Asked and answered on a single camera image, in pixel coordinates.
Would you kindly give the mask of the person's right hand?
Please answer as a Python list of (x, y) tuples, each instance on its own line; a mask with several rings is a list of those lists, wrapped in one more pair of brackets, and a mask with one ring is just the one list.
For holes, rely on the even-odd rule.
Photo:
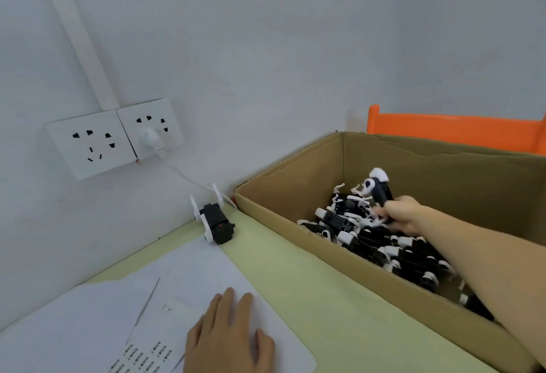
[(408, 236), (423, 236), (423, 218), (426, 217), (426, 206), (421, 205), (416, 199), (409, 196), (401, 196), (392, 201), (400, 201), (399, 215), (394, 219), (402, 222), (402, 232)]

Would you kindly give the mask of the person's left hand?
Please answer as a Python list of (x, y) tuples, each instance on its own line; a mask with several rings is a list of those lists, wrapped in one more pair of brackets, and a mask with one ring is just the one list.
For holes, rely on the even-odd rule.
[(255, 373), (250, 317), (253, 295), (245, 293), (231, 308), (230, 325), (210, 330), (210, 305), (187, 334), (182, 373)]

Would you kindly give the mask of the black white toy robot part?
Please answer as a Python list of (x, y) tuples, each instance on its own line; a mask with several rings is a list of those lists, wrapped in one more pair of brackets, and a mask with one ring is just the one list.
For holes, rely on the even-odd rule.
[(388, 186), (389, 177), (381, 168), (373, 168), (362, 183), (362, 197), (372, 197), (376, 205), (383, 208), (385, 203), (394, 198)]

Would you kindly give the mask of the person's right forearm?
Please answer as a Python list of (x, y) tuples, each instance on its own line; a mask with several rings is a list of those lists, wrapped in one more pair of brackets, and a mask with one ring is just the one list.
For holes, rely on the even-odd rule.
[(426, 206), (415, 208), (412, 224), (546, 368), (546, 247)]

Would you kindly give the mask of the pile of black white toy pieces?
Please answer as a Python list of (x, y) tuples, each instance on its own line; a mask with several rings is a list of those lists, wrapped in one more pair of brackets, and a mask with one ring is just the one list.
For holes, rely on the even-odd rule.
[(299, 219), (297, 225), (431, 293), (439, 291), (441, 281), (457, 277), (454, 267), (424, 237), (389, 230), (387, 219), (372, 208), (375, 197), (362, 197), (358, 187), (342, 194), (343, 186), (334, 188), (329, 206), (316, 210), (317, 222)]

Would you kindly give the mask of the large white paper sheet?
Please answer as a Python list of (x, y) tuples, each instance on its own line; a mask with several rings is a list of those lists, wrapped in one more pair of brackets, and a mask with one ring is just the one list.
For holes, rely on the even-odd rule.
[(225, 289), (232, 287), (234, 305), (244, 293), (253, 295), (249, 328), (251, 352), (254, 356), (257, 354), (254, 333), (257, 328), (261, 328), (276, 343), (274, 373), (313, 373), (317, 368), (317, 361), (310, 350), (219, 246), (198, 238), (123, 279), (145, 275), (158, 276), (159, 281), (136, 325), (139, 321), (148, 319), (152, 312), (170, 300), (204, 314), (216, 293), (223, 293)]

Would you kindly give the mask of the brown cardboard box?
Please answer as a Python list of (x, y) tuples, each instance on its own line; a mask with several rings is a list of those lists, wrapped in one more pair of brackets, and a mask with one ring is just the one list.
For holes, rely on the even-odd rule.
[(394, 196), (474, 225), (546, 246), (546, 156), (364, 133), (335, 133), (235, 189), (238, 207), (298, 247), (376, 293), (446, 341), (501, 373), (531, 373), (537, 362), (498, 324), (454, 301), (388, 274), (298, 226), (330, 204), (336, 185), (352, 188), (379, 167)]

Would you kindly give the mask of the printed white paper sheet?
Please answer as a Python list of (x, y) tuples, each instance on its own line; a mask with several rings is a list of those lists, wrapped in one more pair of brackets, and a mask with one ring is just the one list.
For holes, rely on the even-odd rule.
[(108, 373), (171, 373), (185, 355), (187, 333), (201, 312), (167, 301), (139, 321)]

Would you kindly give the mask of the black white toy robot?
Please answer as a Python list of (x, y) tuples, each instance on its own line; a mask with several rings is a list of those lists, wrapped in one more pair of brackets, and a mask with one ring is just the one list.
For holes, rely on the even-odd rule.
[(194, 197), (190, 195), (189, 198), (193, 206), (195, 220), (201, 221), (205, 228), (204, 238), (206, 242), (223, 245), (232, 240), (235, 229), (235, 224), (229, 221), (222, 210), (225, 205), (224, 201), (227, 200), (235, 208), (237, 206), (230, 198), (218, 190), (215, 183), (212, 183), (211, 188), (217, 198), (217, 202), (214, 204), (206, 204), (200, 209)]

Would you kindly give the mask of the orange plastic chair back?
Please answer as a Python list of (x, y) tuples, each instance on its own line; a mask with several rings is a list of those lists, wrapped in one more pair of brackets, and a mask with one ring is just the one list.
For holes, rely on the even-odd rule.
[(387, 114), (375, 104), (368, 110), (366, 132), (546, 156), (546, 114), (540, 121), (445, 114)]

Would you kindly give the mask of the blank white paper sheet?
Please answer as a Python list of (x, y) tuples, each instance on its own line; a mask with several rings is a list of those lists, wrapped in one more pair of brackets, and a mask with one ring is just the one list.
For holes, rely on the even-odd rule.
[(73, 288), (0, 333), (0, 373), (108, 373), (158, 276)]

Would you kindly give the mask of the white power plug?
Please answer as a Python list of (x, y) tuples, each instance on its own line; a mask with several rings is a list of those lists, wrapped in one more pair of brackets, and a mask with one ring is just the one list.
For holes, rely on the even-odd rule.
[(167, 149), (164, 140), (158, 132), (153, 128), (144, 128), (140, 132), (140, 137), (143, 145), (153, 149), (154, 153), (160, 158), (167, 157)]

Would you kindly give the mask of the small white wall socket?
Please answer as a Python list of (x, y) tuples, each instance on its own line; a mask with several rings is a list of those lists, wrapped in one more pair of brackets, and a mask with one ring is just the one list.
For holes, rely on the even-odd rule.
[(159, 99), (116, 111), (138, 160), (156, 155), (153, 149), (143, 145), (140, 132), (144, 128), (155, 129), (164, 140), (166, 149), (184, 143), (179, 122), (169, 99)]

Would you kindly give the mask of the large white wall socket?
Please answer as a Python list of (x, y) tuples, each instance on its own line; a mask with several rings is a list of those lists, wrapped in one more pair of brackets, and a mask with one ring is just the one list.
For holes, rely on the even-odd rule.
[(137, 161), (115, 110), (56, 121), (45, 129), (78, 180)]

